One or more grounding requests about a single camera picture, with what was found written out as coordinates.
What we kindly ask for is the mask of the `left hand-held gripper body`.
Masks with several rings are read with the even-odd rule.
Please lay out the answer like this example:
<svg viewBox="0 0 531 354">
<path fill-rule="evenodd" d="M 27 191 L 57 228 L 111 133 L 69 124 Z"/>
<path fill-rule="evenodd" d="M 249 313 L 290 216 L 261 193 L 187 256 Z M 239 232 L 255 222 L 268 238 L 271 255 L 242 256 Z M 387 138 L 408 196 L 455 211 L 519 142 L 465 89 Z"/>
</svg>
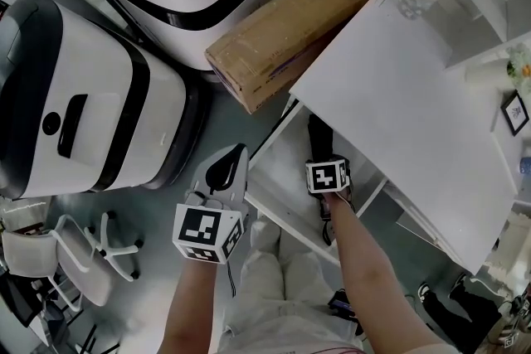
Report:
<svg viewBox="0 0 531 354">
<path fill-rule="evenodd" d="M 210 194 L 205 176 L 207 169 L 217 161 L 219 151 L 198 165 L 185 201 L 177 204 L 172 241 L 187 259 L 225 264 L 246 231 L 249 208 L 244 195 L 249 153 L 245 146 L 244 194 L 217 195 Z"/>
</svg>

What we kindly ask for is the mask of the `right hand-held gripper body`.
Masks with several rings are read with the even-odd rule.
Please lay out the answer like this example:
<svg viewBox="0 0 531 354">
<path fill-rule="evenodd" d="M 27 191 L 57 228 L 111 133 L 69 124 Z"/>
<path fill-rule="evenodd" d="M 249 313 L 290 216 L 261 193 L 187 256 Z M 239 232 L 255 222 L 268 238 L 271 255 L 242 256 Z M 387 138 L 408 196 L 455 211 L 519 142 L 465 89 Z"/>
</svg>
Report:
<svg viewBox="0 0 531 354">
<path fill-rule="evenodd" d="M 351 201 L 351 173 L 349 160 L 342 156 L 333 156 L 325 162 L 305 163 L 306 187 L 308 193 L 316 198 L 321 212 L 329 212 L 324 199 L 325 193 L 336 193 L 354 210 Z"/>
</svg>

